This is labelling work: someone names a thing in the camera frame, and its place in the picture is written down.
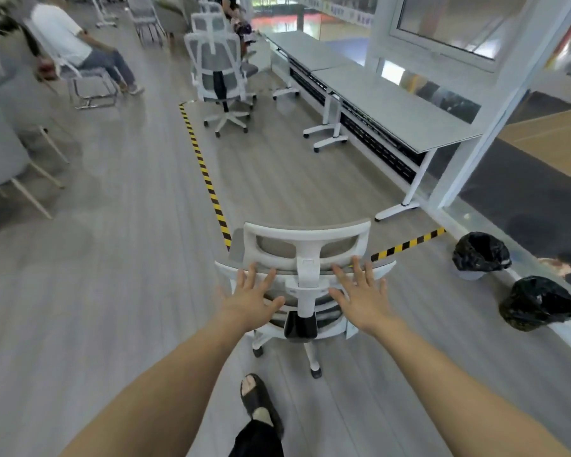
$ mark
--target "person's left hand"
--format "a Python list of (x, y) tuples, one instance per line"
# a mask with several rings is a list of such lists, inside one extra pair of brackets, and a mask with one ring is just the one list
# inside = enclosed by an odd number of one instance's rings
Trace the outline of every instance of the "person's left hand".
[(275, 312), (286, 302), (285, 297), (277, 297), (271, 304), (264, 303), (264, 294), (270, 288), (277, 271), (271, 269), (266, 279), (255, 286), (256, 265), (252, 263), (246, 276), (243, 269), (237, 272), (237, 288), (226, 296), (219, 288), (222, 308), (220, 313), (230, 322), (240, 323), (246, 332), (256, 330), (271, 320)]

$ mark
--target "foot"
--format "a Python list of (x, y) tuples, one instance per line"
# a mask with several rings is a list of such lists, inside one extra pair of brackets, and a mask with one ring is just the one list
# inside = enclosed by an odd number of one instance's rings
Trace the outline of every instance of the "foot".
[(248, 374), (241, 382), (241, 400), (251, 419), (271, 425), (279, 439), (283, 438), (281, 417), (271, 402), (266, 385), (256, 374)]
[(141, 92), (144, 92), (144, 87), (143, 86), (139, 86), (137, 83), (133, 84), (129, 87), (129, 94), (131, 94), (132, 96), (135, 96), (137, 94), (140, 94)]

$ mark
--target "gray laminate floor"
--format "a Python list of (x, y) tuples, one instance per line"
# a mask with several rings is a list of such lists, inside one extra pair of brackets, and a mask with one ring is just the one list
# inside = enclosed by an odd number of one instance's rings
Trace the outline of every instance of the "gray laminate floor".
[[(50, 222), (14, 191), (0, 199), (0, 456), (56, 455), (135, 376), (201, 327), (215, 309), (213, 260), (226, 253), (178, 104), (195, 99), (183, 48), (143, 49), (126, 21), (92, 31), (120, 48), (147, 90), (116, 108), (76, 113), (47, 94), (70, 133), (54, 136), (72, 159), (39, 163), (68, 185), (22, 180), (53, 212)], [(229, 226), (245, 220), (326, 225), (371, 217), (401, 192), (349, 145), (313, 154), (301, 130), (319, 115), (276, 103), (267, 73), (244, 135), (213, 137), (186, 109)], [(369, 249), (434, 229), (422, 211), (373, 224)], [(447, 236), (396, 255), (396, 311), (459, 366), (530, 413), (571, 447), (571, 351), (551, 330), (519, 333), (496, 305), (491, 278), (449, 271)], [(213, 392), (190, 455), (226, 456), (246, 423), (242, 376), (265, 379), (285, 422), (285, 455), (431, 456), (449, 452), (396, 365), (373, 340), (318, 343), (324, 376), (304, 350), (272, 341), (261, 359), (242, 340)]]

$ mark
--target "hand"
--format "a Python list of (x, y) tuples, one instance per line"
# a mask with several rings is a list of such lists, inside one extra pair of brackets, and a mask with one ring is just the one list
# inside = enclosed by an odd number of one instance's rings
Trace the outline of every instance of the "hand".
[(222, 299), (220, 313), (228, 318), (230, 323), (239, 323), (245, 332), (256, 330), (271, 320), (271, 317), (286, 302), (285, 297), (275, 298), (271, 304), (264, 303), (264, 294), (270, 288), (277, 271), (271, 269), (268, 276), (259, 285), (256, 283), (256, 265), (252, 263), (246, 276), (243, 269), (237, 272), (237, 288), (229, 297), (219, 289)]
[(328, 292), (341, 307), (346, 318), (359, 330), (373, 334), (377, 325), (384, 321), (386, 317), (395, 318), (387, 300), (387, 282), (385, 278), (382, 278), (380, 290), (376, 289), (370, 262), (366, 261), (364, 272), (360, 268), (359, 258), (357, 256), (353, 257), (355, 283), (335, 264), (332, 265), (332, 270), (347, 291), (349, 298), (345, 297), (343, 292), (334, 288), (329, 289)]

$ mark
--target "trash bin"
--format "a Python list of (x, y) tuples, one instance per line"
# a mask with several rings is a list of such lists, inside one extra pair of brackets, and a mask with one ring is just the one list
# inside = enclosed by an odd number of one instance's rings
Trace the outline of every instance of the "trash bin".
[(514, 284), (510, 296), (499, 304), (499, 314), (513, 328), (529, 332), (570, 320), (571, 294), (546, 277), (525, 277)]
[(498, 238), (490, 234), (465, 234), (455, 246), (452, 262), (456, 274), (465, 280), (476, 280), (487, 272), (501, 271), (512, 264), (510, 251)]

